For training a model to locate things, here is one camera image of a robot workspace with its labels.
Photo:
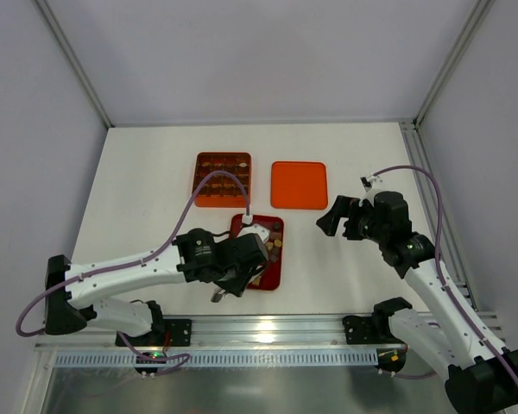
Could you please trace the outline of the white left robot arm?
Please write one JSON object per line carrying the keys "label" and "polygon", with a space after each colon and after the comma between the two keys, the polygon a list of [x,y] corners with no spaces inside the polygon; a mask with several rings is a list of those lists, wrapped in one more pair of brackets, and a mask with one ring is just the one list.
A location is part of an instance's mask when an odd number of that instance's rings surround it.
{"label": "white left robot arm", "polygon": [[155,285],[213,283],[214,300],[243,295],[268,262],[269,232],[246,226],[237,236],[216,241],[213,233],[192,229],[177,236],[151,260],[133,255],[75,265],[64,255],[47,263],[44,331],[64,336],[87,327],[114,330],[131,338],[163,334],[163,315],[155,301],[124,302],[117,295]]}

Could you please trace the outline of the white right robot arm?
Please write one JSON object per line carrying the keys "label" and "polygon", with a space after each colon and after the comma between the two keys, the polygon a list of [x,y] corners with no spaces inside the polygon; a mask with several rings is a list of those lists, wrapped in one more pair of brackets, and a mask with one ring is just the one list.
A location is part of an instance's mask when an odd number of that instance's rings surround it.
{"label": "white right robot arm", "polygon": [[414,231],[399,192],[338,196],[316,224],[327,236],[342,225],[346,239],[374,242],[422,299],[435,327],[404,298],[376,304],[371,320],[380,337],[406,343],[432,368],[456,412],[496,413],[518,405],[518,349],[508,349],[469,306],[432,242]]}

